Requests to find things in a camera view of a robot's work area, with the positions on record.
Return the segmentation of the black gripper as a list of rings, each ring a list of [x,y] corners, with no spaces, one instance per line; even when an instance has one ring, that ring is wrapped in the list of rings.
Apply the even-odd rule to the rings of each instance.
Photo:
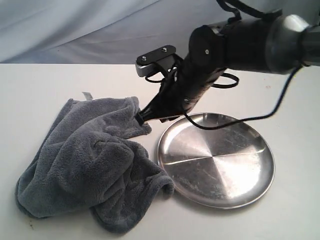
[[[221,67],[204,69],[186,58],[176,72],[176,81],[136,114],[138,124],[142,126],[150,120],[165,121],[190,112],[222,73]]]

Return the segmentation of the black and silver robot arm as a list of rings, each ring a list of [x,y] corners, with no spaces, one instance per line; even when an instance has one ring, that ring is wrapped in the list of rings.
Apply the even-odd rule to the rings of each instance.
[[[225,22],[203,25],[189,37],[185,58],[165,45],[137,57],[136,72],[150,80],[161,73],[159,92],[135,118],[172,121],[189,113],[227,69],[294,74],[320,63],[320,28],[292,14],[274,11],[254,19],[236,14]]]

